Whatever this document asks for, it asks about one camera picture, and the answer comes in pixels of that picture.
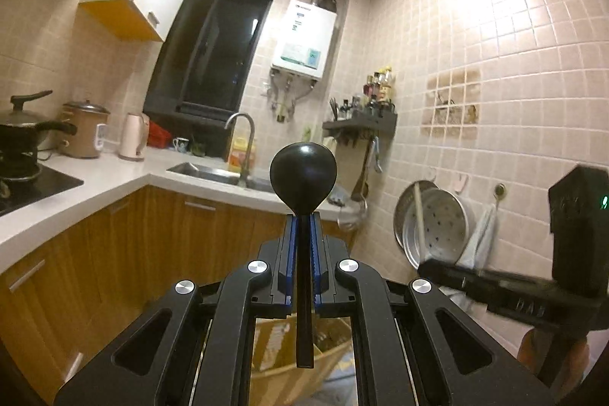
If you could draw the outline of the right hand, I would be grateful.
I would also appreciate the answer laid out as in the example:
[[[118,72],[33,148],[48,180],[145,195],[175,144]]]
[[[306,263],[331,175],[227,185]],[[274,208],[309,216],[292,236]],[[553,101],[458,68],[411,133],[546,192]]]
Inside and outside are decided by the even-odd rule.
[[[528,371],[538,375],[549,354],[551,335],[537,329],[529,330],[521,341],[517,359]],[[574,390],[581,382],[584,371],[590,359],[590,347],[587,339],[573,342],[564,358],[560,358],[561,365],[557,378],[552,383],[552,389],[557,396],[564,396]]]

